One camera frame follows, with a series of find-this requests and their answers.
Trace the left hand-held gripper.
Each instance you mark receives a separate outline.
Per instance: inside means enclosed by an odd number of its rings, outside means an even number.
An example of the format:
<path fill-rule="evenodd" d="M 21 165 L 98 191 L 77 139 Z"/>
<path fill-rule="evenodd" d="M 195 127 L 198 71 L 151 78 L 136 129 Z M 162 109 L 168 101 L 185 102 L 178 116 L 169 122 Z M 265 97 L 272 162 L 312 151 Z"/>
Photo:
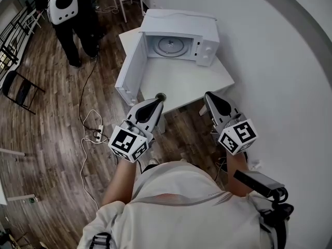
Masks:
<path fill-rule="evenodd" d="M 119 126 L 115 126 L 108 142 L 112 152 L 135 163 L 149 148 L 152 134 L 163 110 L 161 99 L 148 99 L 134 105 Z"/>

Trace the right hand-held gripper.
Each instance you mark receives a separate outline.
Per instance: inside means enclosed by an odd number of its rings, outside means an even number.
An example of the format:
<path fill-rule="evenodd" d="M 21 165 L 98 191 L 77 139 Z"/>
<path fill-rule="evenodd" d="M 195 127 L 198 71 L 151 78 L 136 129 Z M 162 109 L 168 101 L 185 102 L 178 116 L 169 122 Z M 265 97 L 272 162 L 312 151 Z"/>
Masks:
<path fill-rule="evenodd" d="M 219 92 L 208 91 L 204 102 L 216 125 L 223 125 L 224 117 L 232 117 L 221 131 L 213 133 L 215 141 L 231 155 L 246 151 L 258 139 L 251 119 L 239 112 L 232 99 Z"/>

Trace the round glass turntable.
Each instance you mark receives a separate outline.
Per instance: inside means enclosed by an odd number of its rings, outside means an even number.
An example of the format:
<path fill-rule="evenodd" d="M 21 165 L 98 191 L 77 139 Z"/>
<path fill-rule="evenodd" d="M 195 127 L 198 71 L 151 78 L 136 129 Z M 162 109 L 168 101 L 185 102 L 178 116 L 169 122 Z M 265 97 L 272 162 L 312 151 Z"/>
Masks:
<path fill-rule="evenodd" d="M 160 55 L 178 57 L 186 53 L 188 47 L 184 41 L 177 37 L 164 37 L 157 43 Z"/>

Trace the person's right forearm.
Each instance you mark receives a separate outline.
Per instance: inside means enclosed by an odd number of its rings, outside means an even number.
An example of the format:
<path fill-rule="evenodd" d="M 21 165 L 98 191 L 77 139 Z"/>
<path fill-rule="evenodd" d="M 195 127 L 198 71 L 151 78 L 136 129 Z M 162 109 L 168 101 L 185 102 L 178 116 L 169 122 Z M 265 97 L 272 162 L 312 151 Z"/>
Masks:
<path fill-rule="evenodd" d="M 244 153 L 239 153 L 233 156 L 228 151 L 226 153 L 227 153 L 227 171 L 228 171 L 227 190 L 235 196 L 245 197 L 253 190 L 234 177 L 234 174 L 237 170 L 249 171 L 245 155 Z"/>

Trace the person's left forearm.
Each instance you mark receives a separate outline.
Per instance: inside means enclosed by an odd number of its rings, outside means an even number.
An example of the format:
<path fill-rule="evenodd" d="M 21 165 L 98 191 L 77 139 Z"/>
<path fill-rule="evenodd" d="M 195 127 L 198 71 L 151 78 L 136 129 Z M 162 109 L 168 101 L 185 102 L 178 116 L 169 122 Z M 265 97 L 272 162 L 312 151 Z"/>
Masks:
<path fill-rule="evenodd" d="M 106 189 L 102 206 L 120 201 L 127 204 L 131 201 L 136 175 L 136 163 L 120 159 L 116 172 Z"/>

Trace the white power strip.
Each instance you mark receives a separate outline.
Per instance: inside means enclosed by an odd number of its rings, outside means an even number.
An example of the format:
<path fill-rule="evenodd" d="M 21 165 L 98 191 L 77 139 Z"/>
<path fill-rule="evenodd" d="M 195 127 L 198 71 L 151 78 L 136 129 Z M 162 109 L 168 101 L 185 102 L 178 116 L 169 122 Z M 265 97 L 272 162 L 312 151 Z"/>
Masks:
<path fill-rule="evenodd" d="M 104 126 L 101 124 L 101 125 L 99 125 L 98 129 L 94 132 L 94 137 L 96 139 L 96 142 L 98 142 L 98 143 L 102 141 L 103 129 L 104 129 Z"/>

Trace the person's black shorts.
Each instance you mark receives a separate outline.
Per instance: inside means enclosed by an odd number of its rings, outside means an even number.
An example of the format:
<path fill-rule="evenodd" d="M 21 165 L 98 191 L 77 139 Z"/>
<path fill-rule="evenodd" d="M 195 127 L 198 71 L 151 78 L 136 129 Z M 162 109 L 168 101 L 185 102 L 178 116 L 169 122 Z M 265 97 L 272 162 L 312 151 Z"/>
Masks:
<path fill-rule="evenodd" d="M 157 165 L 157 164 L 149 164 L 149 165 L 148 165 L 148 166 L 142 171 L 141 175 L 144 174 L 145 172 L 147 172 L 148 170 L 150 170 L 150 169 L 156 167 L 156 166 L 158 166 L 158 165 Z"/>

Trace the black chest-mounted screen device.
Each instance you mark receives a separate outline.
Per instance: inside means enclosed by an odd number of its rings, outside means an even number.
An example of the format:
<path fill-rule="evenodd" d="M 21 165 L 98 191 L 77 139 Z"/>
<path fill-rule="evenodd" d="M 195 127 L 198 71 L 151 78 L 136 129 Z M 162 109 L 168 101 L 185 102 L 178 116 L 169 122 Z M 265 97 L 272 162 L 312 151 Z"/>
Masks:
<path fill-rule="evenodd" d="M 266 198 L 281 198 L 285 195 L 284 185 L 257 171 L 236 170 L 233 175 L 238 181 Z"/>

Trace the white microwave oven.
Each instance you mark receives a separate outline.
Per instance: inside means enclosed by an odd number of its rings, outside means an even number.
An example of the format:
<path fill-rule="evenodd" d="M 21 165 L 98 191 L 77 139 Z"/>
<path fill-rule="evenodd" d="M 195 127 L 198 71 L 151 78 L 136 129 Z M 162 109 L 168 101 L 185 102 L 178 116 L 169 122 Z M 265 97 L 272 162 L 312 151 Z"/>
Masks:
<path fill-rule="evenodd" d="M 185 54 L 168 57 L 157 49 L 164 37 L 177 37 L 188 47 Z M 115 88 L 127 105 L 136 103 L 146 66 L 150 60 L 178 60 L 209 67 L 219 47 L 216 19 L 210 15 L 183 10 L 149 9 L 136 38 L 126 53 Z"/>

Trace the person in white shirt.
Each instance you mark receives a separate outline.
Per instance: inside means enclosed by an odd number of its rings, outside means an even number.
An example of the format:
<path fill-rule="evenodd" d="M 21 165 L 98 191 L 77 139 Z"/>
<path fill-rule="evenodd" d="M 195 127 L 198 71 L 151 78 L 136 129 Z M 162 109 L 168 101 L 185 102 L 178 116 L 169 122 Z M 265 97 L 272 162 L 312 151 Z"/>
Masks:
<path fill-rule="evenodd" d="M 266 198 L 221 190 L 196 166 L 157 165 L 128 201 L 114 199 L 86 225 L 77 249 L 284 249 L 287 216 Z"/>

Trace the white dome backpack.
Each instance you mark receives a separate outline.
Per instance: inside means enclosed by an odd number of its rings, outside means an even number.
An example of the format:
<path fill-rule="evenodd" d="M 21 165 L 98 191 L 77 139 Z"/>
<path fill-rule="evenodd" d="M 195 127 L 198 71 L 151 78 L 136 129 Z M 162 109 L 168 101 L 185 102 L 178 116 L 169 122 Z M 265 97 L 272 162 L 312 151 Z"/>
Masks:
<path fill-rule="evenodd" d="M 78 0 L 48 0 L 49 21 L 59 25 L 78 14 Z"/>

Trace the black folding chair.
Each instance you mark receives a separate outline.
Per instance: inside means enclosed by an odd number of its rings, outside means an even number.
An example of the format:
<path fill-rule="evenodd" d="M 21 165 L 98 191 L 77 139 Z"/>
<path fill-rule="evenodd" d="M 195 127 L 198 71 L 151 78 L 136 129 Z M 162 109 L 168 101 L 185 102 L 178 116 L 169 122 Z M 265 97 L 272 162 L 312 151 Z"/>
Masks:
<path fill-rule="evenodd" d="M 13 99 L 9 96 L 9 91 L 10 91 L 10 88 L 11 88 L 12 84 L 15 82 L 16 78 L 18 78 L 18 77 L 20 77 L 22 79 L 22 82 L 21 82 L 21 85 L 18 89 L 18 92 L 16 93 L 16 97 Z M 31 98 L 30 104 L 25 105 L 24 102 L 25 102 L 25 100 L 26 100 L 26 98 L 29 94 L 29 91 L 32 87 L 35 89 L 35 92 L 33 94 L 33 97 Z M 8 98 L 9 100 L 11 100 L 12 102 L 14 102 L 15 104 L 17 104 L 18 106 L 20 106 L 21 108 L 24 108 L 26 111 L 30 112 L 33 115 L 36 115 L 36 113 L 33 112 L 32 110 L 30 110 L 30 108 L 32 106 L 33 100 L 34 100 L 34 98 L 35 98 L 38 91 L 42 91 L 43 93 L 45 93 L 45 90 L 43 90 L 39 86 L 32 83 L 30 80 L 28 80 L 27 78 L 22 76 L 16 70 L 8 72 L 8 74 L 6 75 L 6 77 L 3 81 L 3 84 L 2 84 L 2 93 L 3 93 L 3 95 L 6 98 Z"/>

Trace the black chest device mount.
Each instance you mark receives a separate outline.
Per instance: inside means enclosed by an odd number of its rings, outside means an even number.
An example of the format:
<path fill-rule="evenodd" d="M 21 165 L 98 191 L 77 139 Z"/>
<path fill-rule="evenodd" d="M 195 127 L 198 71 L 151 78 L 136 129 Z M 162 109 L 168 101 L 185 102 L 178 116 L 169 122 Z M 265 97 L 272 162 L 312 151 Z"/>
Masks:
<path fill-rule="evenodd" d="M 260 215 L 263 217 L 264 223 L 270 227 L 289 220 L 290 215 L 294 211 L 294 207 L 285 201 L 288 198 L 288 191 L 285 187 L 277 188 L 272 191 L 271 208 L 259 209 Z"/>

